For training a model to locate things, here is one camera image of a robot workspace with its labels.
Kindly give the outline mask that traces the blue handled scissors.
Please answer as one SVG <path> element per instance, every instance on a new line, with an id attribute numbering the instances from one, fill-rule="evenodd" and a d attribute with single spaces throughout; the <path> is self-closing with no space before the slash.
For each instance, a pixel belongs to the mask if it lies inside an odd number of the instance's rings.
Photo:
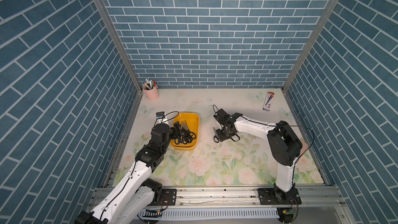
<path id="1" fill-rule="evenodd" d="M 175 145 L 180 145 L 180 144 L 183 144 L 182 141 L 183 141 L 183 140 L 182 140 L 182 137 L 179 136 L 178 138 L 176 138 L 176 139 L 174 140 L 174 143 L 175 143 Z"/>

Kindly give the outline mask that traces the black scissors small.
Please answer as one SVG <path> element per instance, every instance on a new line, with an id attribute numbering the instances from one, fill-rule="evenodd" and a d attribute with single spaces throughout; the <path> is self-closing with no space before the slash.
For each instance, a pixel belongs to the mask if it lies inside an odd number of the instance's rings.
<path id="1" fill-rule="evenodd" d="M 213 139 L 214 139 L 214 142 L 215 142 L 215 143 L 220 143 L 218 131 L 219 131 L 219 129 L 214 128 L 214 133 L 215 133 L 215 135 L 214 135 Z"/>

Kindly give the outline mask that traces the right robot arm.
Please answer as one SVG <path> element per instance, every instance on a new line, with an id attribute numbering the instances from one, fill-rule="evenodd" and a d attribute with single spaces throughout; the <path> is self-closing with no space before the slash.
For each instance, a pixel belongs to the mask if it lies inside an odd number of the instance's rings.
<path id="1" fill-rule="evenodd" d="M 277 162 L 277 177 L 272 188 L 258 189 L 260 204 L 298 206 L 302 203 L 293 177 L 303 144 L 287 122 L 269 124 L 251 120 L 240 113 L 230 115 L 223 109 L 216 111 L 214 118 L 220 126 L 215 129 L 214 141 L 217 143 L 228 139 L 239 141 L 239 132 L 268 141 Z"/>

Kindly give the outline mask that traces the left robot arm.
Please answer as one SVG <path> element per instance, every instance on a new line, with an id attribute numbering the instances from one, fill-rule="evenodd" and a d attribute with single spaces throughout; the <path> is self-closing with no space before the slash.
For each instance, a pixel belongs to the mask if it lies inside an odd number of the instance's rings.
<path id="1" fill-rule="evenodd" d="M 135 162 L 119 184 L 89 213 L 83 211 L 76 224 L 129 224 L 146 206 L 161 200 L 162 184 L 150 179 L 163 161 L 171 140 L 181 134 L 180 124 L 172 127 L 158 122 L 148 144 L 137 153 Z"/>

